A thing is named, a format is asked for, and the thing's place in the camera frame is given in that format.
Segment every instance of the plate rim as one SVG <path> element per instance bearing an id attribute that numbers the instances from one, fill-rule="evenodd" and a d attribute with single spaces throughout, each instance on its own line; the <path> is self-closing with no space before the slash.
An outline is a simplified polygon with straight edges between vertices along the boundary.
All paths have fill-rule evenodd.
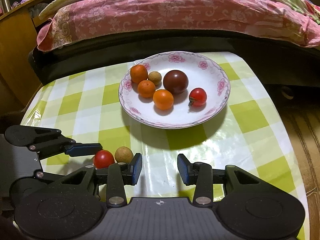
<path id="1" fill-rule="evenodd" d="M 202 123 L 204 123 L 204 122 L 207 122 L 208 120 L 210 120 L 211 118 L 213 118 L 213 117 L 215 117 L 217 114 L 219 114 L 219 113 L 222 111 L 222 109 L 224 109 L 224 108 L 226 107 L 227 102 L 228 102 L 228 99 L 229 99 L 229 96 L 230 96 L 230 92 L 231 92 L 230 79 L 229 79 L 227 73 L 224 71 L 224 69 L 223 69 L 218 63 L 216 63 L 214 60 L 208 58 L 207 56 L 201 55 L 200 53 L 197 53 L 197 52 L 189 52 L 189 51 L 182 51 L 182 50 L 166 51 L 166 52 L 161 52 L 161 53 L 157 53 L 157 54 L 151 55 L 151 56 L 149 56 L 149 57 L 146 57 L 146 58 L 140 60 L 139 62 L 135 63 L 134 66 L 140 64 L 141 62 L 143 62 L 144 60 L 146 60 L 146 59 L 148 59 L 148 58 L 151 58 L 151 57 L 154 57 L 154 56 L 158 56 L 158 55 L 161 55 L 161 54 L 165 54 L 165 53 L 171 54 L 171 53 L 176 53 L 176 52 L 178 52 L 178 53 L 179 53 L 179 52 L 182 52 L 182 53 L 199 54 L 201 57 L 205 57 L 205 58 L 207 58 L 208 60 L 210 60 L 210 61 L 212 61 L 212 62 L 214 62 L 215 64 L 218 65 L 218 67 L 222 70 L 222 72 L 223 72 L 223 73 L 225 74 L 225 76 L 227 77 L 227 83 L 228 83 L 228 86 L 229 86 L 229 89 L 227 89 L 227 91 L 226 91 L 226 94 L 227 94 L 227 95 L 225 95 L 225 98 L 224 98 L 224 104 L 220 107 L 220 109 L 219 109 L 216 113 L 214 113 L 214 114 L 211 115 L 211 116 L 209 115 L 207 119 L 202 120 L 202 121 L 200 121 L 200 122 L 196 122 L 196 123 L 181 125 L 181 126 L 179 126 L 179 127 L 164 127 L 164 126 L 158 126 L 158 125 L 153 125 L 153 124 L 150 124 L 150 123 L 147 123 L 147 122 L 143 122 L 142 120 L 139 120 L 138 118 L 136 118 L 135 116 L 133 116 L 132 113 L 130 113 L 130 112 L 123 106 L 123 104 L 122 104 L 122 102 L 121 102 L 121 100 L 120 100 L 120 95 L 121 95 L 121 94 L 120 94 L 120 87 L 121 87 L 121 85 L 122 85 L 122 81 L 123 81 L 124 77 L 125 77 L 126 74 L 130 71 L 130 69 L 128 69 L 127 72 L 126 72 L 126 73 L 124 74 L 124 76 L 122 77 L 121 82 L 120 82 L 120 84 L 119 84 L 119 88 L 118 88 L 118 98 L 119 98 L 119 102 L 120 102 L 120 104 L 121 104 L 122 109 L 123 109 L 130 117 L 132 117 L 134 120 L 136 120 L 136 121 L 138 121 L 138 122 L 140 122 L 140 123 L 142 123 L 142 124 L 145 124 L 145 125 L 147 125 L 147 126 L 154 127 L 154 128 L 165 129 L 165 130 L 177 130 L 177 129 L 183 129 L 183 128 L 188 128 L 188 127 L 196 126 L 196 125 L 202 124 Z"/>

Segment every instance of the dark brown ball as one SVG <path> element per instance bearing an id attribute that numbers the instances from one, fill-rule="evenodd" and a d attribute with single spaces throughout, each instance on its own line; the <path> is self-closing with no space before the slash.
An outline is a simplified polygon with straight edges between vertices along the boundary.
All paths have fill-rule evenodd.
<path id="1" fill-rule="evenodd" d="M 189 85 L 188 77 L 180 70 L 171 70 L 163 78 L 163 86 L 172 94 L 181 94 Z"/>

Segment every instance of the silver thermos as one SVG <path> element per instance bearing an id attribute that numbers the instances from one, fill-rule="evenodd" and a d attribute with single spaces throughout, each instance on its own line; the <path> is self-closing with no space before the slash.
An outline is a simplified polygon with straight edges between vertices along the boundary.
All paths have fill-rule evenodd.
<path id="1" fill-rule="evenodd" d="M 6 13 L 11 10 L 11 5 L 9 0 L 0 0 L 0 6 L 3 13 Z"/>

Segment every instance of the gray gripper base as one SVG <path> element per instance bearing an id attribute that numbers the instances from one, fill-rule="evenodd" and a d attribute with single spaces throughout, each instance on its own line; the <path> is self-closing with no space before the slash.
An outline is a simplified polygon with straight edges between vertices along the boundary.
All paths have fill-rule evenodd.
<path id="1" fill-rule="evenodd" d="M 17 147 L 0 134 L 0 197 L 8 197 L 11 184 L 20 178 L 32 177 L 41 164 L 36 152 L 27 147 Z"/>
<path id="2" fill-rule="evenodd" d="M 77 240 L 240 240 L 227 231 L 212 210 L 188 198 L 132 198 L 111 208 L 101 223 Z"/>

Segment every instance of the plate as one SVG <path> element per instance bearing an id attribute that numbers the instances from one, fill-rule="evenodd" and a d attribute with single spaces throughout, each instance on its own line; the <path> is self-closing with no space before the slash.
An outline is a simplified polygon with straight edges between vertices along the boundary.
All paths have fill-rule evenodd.
<path id="1" fill-rule="evenodd" d="M 203 123 L 214 117 L 226 105 L 230 94 L 230 82 L 225 71 L 213 60 L 192 52 L 171 51 L 147 57 L 137 64 L 164 75 L 170 70 L 183 71 L 189 85 L 185 92 L 174 96 L 173 107 L 162 111 L 156 108 L 152 98 L 142 98 L 138 85 L 131 81 L 130 70 L 119 85 L 119 100 L 123 109 L 135 120 L 161 129 L 181 129 Z M 207 102 L 201 107 L 189 107 L 189 94 L 197 87 L 207 93 Z M 162 82 L 156 89 L 164 89 Z"/>

